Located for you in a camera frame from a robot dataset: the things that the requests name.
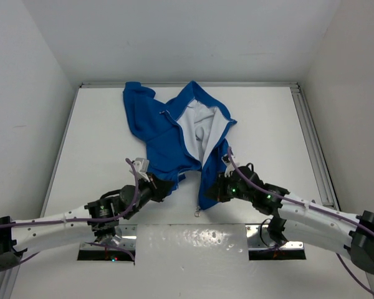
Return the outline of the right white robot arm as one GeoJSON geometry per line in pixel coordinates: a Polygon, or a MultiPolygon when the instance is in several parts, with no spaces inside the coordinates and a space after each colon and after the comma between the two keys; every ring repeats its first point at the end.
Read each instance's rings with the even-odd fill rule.
{"type": "Polygon", "coordinates": [[[251,163],[219,173],[206,196],[217,202],[241,199],[271,216],[267,231],[276,244],[300,241],[320,247],[374,275],[374,212],[351,214],[306,201],[264,183],[251,163]]]}

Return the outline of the blue zip-up jacket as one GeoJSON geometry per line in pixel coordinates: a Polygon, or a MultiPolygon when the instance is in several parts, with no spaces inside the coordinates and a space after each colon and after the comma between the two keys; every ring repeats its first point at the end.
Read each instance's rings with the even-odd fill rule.
{"type": "Polygon", "coordinates": [[[127,82],[123,103],[131,133],[146,144],[149,172],[173,181],[173,190],[188,171],[199,171],[198,206],[207,210],[217,201],[206,196],[218,173],[226,170],[226,135],[237,123],[226,105],[191,81],[166,103],[140,82],[127,82]]]}

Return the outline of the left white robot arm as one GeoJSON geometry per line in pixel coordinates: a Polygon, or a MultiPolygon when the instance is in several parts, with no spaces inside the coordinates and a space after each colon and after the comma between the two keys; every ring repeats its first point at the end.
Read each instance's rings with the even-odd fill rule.
{"type": "Polygon", "coordinates": [[[175,183],[148,174],[134,185],[109,191],[100,199],[53,216],[26,221],[0,217],[0,272],[17,267],[37,253],[74,243],[113,237],[120,220],[129,220],[149,201],[163,202],[175,183]]]}

